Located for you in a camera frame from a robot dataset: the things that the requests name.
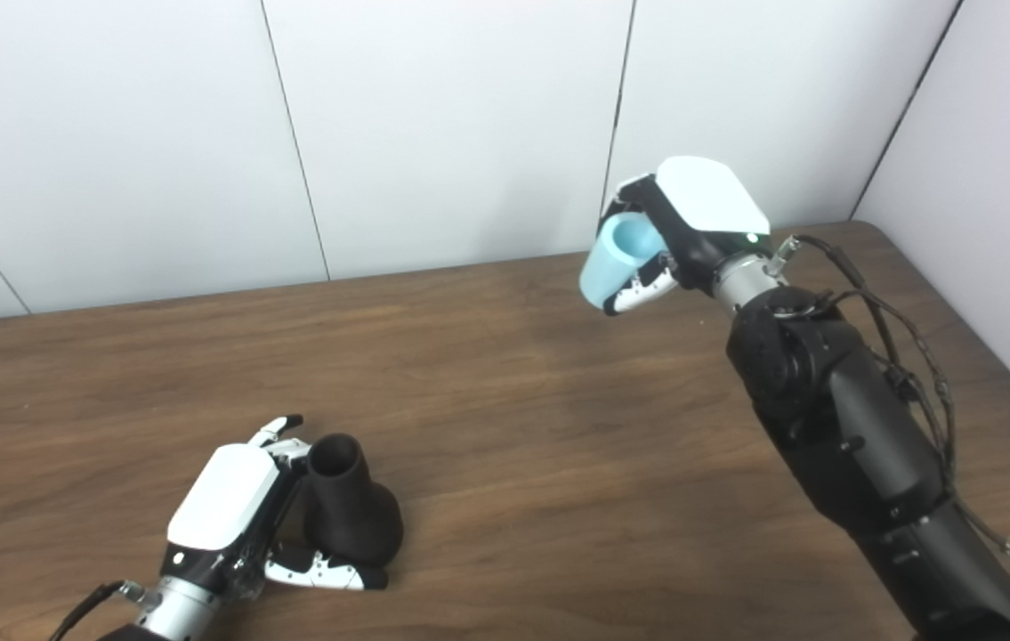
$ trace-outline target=black cylindrical object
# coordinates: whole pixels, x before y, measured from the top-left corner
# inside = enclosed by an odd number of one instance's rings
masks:
[[[363,446],[348,434],[327,434],[310,446],[308,543],[358,565],[383,567],[402,545],[398,500],[371,482]]]

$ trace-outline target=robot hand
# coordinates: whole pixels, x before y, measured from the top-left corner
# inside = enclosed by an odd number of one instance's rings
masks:
[[[137,604],[139,613],[133,624],[102,641],[199,640],[220,604],[255,600],[266,580],[302,587],[386,589],[385,570],[366,561],[384,564],[398,551],[402,524],[396,500],[385,488],[371,484],[354,438],[330,434],[314,446],[297,438],[281,440],[282,434],[302,423],[298,414],[280,417],[262,426],[248,442],[216,448],[169,523],[158,586],[145,589],[131,580],[103,584],[66,617],[49,641],[62,638],[114,593]],[[312,461],[313,449],[320,451],[317,463]],[[312,495],[326,506],[350,510],[351,516],[382,511],[378,518],[367,519],[382,532],[338,527],[334,532],[339,550],[278,542],[277,529],[305,478],[314,486]],[[331,480],[329,491],[320,485],[325,478]],[[316,507],[308,516],[336,519],[326,507]],[[309,539],[311,532],[321,529],[308,527]],[[351,534],[362,534],[360,539],[370,543],[380,540],[382,547],[375,550],[371,545],[360,551],[342,544],[342,536],[349,539]],[[363,562],[350,562],[344,553],[358,555]]]
[[[644,215],[649,226],[629,224],[626,230],[605,234],[606,226],[625,222],[617,215],[626,212],[641,212],[638,215]],[[717,296],[716,290],[724,284],[724,277],[732,276],[733,271],[727,269],[732,260],[737,263],[735,268],[742,268],[740,259],[748,256],[747,263],[752,264],[741,272],[745,279],[735,279],[736,288],[741,281],[754,276],[761,280],[759,268],[765,266],[766,258],[772,255],[766,243],[769,220],[733,172],[724,164],[708,158],[668,158],[655,174],[620,185],[601,219],[599,235],[610,238],[610,242],[597,242],[593,253],[617,252],[625,262],[636,254],[627,250],[627,246],[642,242],[635,235],[655,232],[665,243],[662,251],[649,258],[644,256],[622,283],[602,285],[606,287],[602,309],[608,316],[649,303],[675,289],[677,284]],[[593,258],[589,256],[581,283],[594,282],[598,273],[609,264]]]

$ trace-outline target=cable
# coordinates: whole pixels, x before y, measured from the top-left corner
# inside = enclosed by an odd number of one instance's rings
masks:
[[[952,498],[955,499],[956,506],[960,506],[960,511],[963,512],[972,527],[977,529],[977,532],[984,535],[987,539],[999,547],[999,550],[1004,552],[1006,555],[1010,556],[1010,536],[1004,536],[997,532],[996,529],[989,526],[986,521],[980,518],[975,511],[964,502],[964,499],[960,496],[960,493],[955,491],[955,404],[951,397],[951,387],[947,383],[947,377],[943,372],[943,368],[940,367],[939,361],[936,360],[935,354],[931,352],[931,346],[927,344],[924,340],[923,334],[920,334],[919,328],[916,327],[916,323],[912,321],[900,310],[892,307],[886,301],[880,299],[875,293],[872,293],[867,289],[856,289],[849,290],[846,292],[839,293],[839,295],[831,295],[831,292],[822,293],[818,297],[817,303],[815,303],[810,309],[801,312],[803,316],[810,316],[814,313],[825,312],[826,309],[833,307],[841,303],[842,300],[846,300],[853,297],[863,298],[863,300],[871,301],[873,305],[879,309],[883,309],[888,315],[895,317],[904,328],[908,330],[908,333],[912,337],[912,341],[915,342],[916,348],[919,349],[921,356],[924,357],[924,362],[928,365],[928,369],[931,369],[932,382],[934,382],[934,389],[936,397],[939,398],[939,404],[943,407],[944,421],[943,426],[939,423],[939,417],[936,417],[935,411],[931,408],[931,402],[928,401],[926,391],[924,391],[923,383],[919,381],[918,378],[908,369],[902,367],[899,362],[894,362],[886,357],[881,356],[879,353],[872,354],[879,362],[882,362],[886,366],[889,373],[893,377],[899,377],[896,379],[899,385],[908,385],[908,390],[912,391],[916,401],[919,402],[920,409],[924,412],[924,418],[927,419],[928,430],[931,431],[931,440],[935,443],[935,449],[939,453],[940,459],[940,471],[943,474],[944,490],[948,492]]]
[[[89,593],[89,597],[86,597],[81,604],[78,604],[77,607],[71,610],[69,615],[62,620],[62,624],[58,625],[58,629],[54,630],[54,634],[49,636],[49,641],[60,641],[62,637],[65,637],[67,632],[70,632],[70,629],[72,629],[73,626],[78,625],[78,622],[80,622],[82,618],[85,618],[86,615],[93,612],[94,608],[100,606],[102,602],[108,600],[109,597],[113,597],[113,594],[118,592],[118,590],[121,590],[124,584],[125,581],[123,580],[115,580],[113,583],[98,584],[93,592]]]
[[[817,236],[810,236],[809,234],[794,234],[794,237],[824,252],[826,258],[829,258],[830,262],[833,262],[835,268],[841,271],[845,279],[849,280],[851,287],[858,290],[868,290],[868,283],[865,281],[865,277],[857,271],[855,264],[853,264],[853,260],[849,260],[849,256],[845,255],[845,252],[839,246],[834,247],[827,243],[826,240],[822,240]],[[892,340],[892,332],[888,329],[888,324],[884,320],[882,313],[880,313],[879,306],[868,299],[865,300],[865,305],[868,307],[868,313],[872,316],[872,323],[876,324],[876,331],[880,334],[880,340],[884,343],[884,352],[888,355],[888,360],[899,365],[900,353],[896,351],[896,343]]]

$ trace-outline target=wood grain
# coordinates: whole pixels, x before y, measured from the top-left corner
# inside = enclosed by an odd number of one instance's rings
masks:
[[[812,231],[927,332],[962,490],[1010,529],[1010,375],[875,228]],[[579,296],[581,263],[0,320],[0,638],[47,637],[99,581],[155,580],[212,449],[288,411],[306,438],[357,435],[406,545],[388,592],[269,587],[216,641],[909,638],[750,415],[715,303],[676,292],[611,320]],[[812,252],[789,276],[841,285]],[[132,615],[110,602],[72,638]]]

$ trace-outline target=blue plastic cup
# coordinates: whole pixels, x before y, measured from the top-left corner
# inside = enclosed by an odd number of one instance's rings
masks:
[[[610,216],[595,237],[580,273],[580,291],[587,302],[603,309],[603,301],[667,248],[646,214],[624,212]]]

